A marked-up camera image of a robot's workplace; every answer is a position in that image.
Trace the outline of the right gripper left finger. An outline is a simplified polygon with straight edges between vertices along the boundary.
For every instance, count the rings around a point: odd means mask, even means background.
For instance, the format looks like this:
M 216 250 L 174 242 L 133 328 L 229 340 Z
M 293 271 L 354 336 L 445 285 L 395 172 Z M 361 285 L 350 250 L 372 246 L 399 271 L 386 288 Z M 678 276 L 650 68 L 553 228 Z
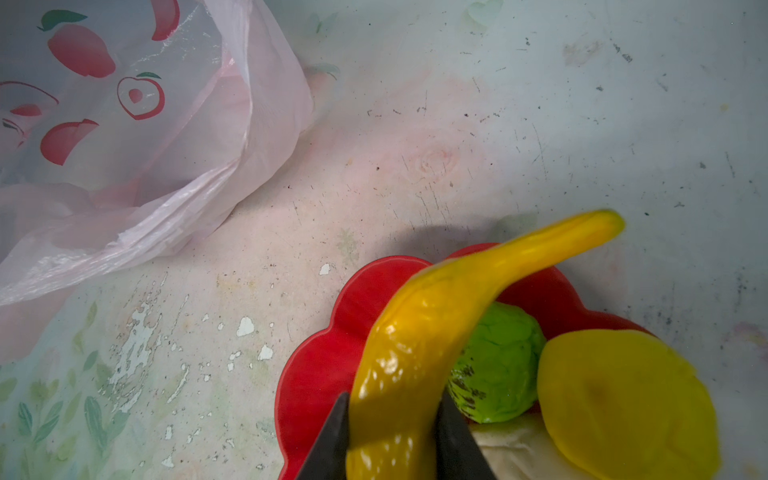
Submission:
M 302 465 L 297 480 L 346 480 L 346 453 L 349 446 L 350 394 L 343 392 Z

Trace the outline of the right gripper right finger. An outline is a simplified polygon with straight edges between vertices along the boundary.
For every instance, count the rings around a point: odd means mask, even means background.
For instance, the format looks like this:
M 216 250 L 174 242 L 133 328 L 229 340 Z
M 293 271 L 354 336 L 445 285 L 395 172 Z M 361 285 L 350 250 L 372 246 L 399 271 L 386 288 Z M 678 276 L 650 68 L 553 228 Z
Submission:
M 447 389 L 437 413 L 435 438 L 439 480 L 496 480 Z

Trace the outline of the beige fake fruit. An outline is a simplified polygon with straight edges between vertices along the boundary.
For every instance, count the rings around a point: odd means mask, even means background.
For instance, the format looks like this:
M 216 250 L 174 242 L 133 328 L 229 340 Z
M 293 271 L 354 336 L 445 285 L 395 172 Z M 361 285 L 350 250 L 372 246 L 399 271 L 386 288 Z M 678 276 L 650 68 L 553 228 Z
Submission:
M 469 428 L 497 479 L 594 479 L 561 454 L 540 413 Z

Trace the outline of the green fake kiwi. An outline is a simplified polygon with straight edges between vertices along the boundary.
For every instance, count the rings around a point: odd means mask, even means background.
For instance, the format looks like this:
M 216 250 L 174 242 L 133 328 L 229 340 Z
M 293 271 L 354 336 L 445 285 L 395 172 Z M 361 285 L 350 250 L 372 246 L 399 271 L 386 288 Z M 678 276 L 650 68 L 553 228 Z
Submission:
M 546 339 L 523 309 L 492 303 L 454 364 L 448 391 L 478 424 L 502 423 L 537 401 L 537 372 Z

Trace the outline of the yellow fake banana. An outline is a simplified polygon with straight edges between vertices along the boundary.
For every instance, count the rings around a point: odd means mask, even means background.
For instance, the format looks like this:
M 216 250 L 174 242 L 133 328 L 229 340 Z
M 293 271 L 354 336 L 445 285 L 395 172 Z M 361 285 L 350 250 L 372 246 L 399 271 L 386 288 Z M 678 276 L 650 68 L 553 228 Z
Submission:
M 587 212 L 412 276 L 373 325 L 350 402 L 350 479 L 434 479 L 435 423 L 450 371 L 489 305 L 511 284 L 603 245 L 625 228 Z

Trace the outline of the yellow fake lemon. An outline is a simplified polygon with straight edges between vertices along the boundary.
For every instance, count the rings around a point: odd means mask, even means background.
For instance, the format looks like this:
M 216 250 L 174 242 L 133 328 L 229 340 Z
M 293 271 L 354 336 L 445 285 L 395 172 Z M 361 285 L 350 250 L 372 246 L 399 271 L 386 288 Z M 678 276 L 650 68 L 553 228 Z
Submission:
M 598 479 L 712 479 L 720 469 L 707 388 L 652 335 L 560 335 L 542 351 L 537 391 L 557 449 Z

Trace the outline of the pink plastic bag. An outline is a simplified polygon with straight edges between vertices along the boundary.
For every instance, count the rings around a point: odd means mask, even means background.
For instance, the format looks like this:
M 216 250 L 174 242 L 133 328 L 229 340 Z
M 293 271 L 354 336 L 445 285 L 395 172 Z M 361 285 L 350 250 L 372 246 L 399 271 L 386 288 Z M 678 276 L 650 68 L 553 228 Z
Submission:
M 216 228 L 312 112 L 262 1 L 3 2 L 2 304 Z

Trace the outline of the red flower-shaped plate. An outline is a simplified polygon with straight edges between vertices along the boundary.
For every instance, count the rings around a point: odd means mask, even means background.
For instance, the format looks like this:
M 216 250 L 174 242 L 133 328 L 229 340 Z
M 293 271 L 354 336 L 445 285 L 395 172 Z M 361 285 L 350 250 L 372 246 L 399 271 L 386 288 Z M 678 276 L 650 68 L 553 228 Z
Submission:
M 350 392 L 368 334 L 386 304 L 429 265 L 410 256 L 385 257 L 366 265 L 342 288 L 328 328 L 294 351 L 275 400 L 277 439 L 284 457 L 281 478 L 296 479 L 337 398 Z M 546 339 L 579 330 L 638 327 L 621 317 L 586 309 L 571 283 L 554 267 L 508 287 L 500 299 L 542 321 Z

